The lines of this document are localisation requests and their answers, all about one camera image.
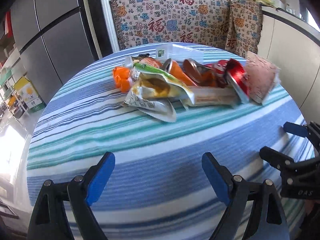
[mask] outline transparent plastic box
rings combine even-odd
[[[182,64],[186,58],[191,58],[196,62],[203,64],[204,53],[200,50],[174,43],[164,43],[157,46],[156,59],[161,63],[164,63],[169,58],[172,58],[179,64]]]

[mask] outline table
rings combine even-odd
[[[234,58],[226,51],[186,43],[205,53],[205,62]],[[150,53],[157,44],[126,49],[86,67],[67,82],[40,117],[30,144],[27,182],[31,204],[46,179],[70,181],[95,165],[106,151],[116,166],[94,215],[109,239],[209,239],[225,205],[218,202],[201,168],[203,153],[212,152],[232,174],[250,181],[269,178],[280,190],[279,171],[259,158],[269,146],[297,160],[314,155],[307,139],[283,132],[286,122],[305,123],[280,85],[263,106],[254,103],[195,107],[174,103],[176,123],[164,123],[134,108],[122,107],[125,94],[115,89],[112,69],[129,55]],[[304,214],[303,202],[282,199],[290,231]],[[67,216],[79,236],[70,206]],[[249,218],[235,239],[240,239]]]

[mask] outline patterned cloth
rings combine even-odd
[[[241,0],[111,0],[120,49],[190,42],[258,52],[261,5]]]
[[[183,44],[205,53],[205,63],[234,58],[227,51]],[[201,167],[203,153],[212,152],[221,165],[249,181],[273,180],[279,172],[263,163],[259,149],[272,147],[297,160],[313,156],[305,139],[287,135],[286,122],[304,123],[289,94],[279,85],[263,106],[245,104],[194,107],[176,102],[176,123],[165,123],[134,108],[123,107],[125,94],[115,88],[112,69],[126,56],[150,53],[156,44],[123,50],[75,75],[54,96],[40,117],[30,143],[27,183],[34,205],[42,183],[70,181],[98,163],[106,151],[116,167],[93,213],[109,239],[208,240],[225,205],[220,203]],[[304,214],[303,201],[282,199],[290,231]],[[79,236],[70,206],[66,210]],[[249,218],[238,230],[240,239]]]

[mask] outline floor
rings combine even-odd
[[[28,228],[32,212],[27,189],[29,144],[43,109],[16,120],[6,111],[0,122],[0,202],[12,208]]]

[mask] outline blue gripper pad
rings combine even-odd
[[[220,164],[212,156],[211,153],[202,155],[202,169],[207,175],[207,178],[215,191],[219,201],[225,203],[226,206],[230,203],[228,185],[220,174]]]
[[[97,172],[88,185],[87,197],[85,201],[88,206],[91,206],[94,202],[97,202],[100,198],[104,187],[106,186],[111,173],[116,164],[116,158],[113,153],[106,153],[97,164]]]
[[[306,126],[298,125],[292,122],[286,122],[283,125],[283,129],[287,133],[292,133],[300,137],[307,137],[309,135],[309,132]]]

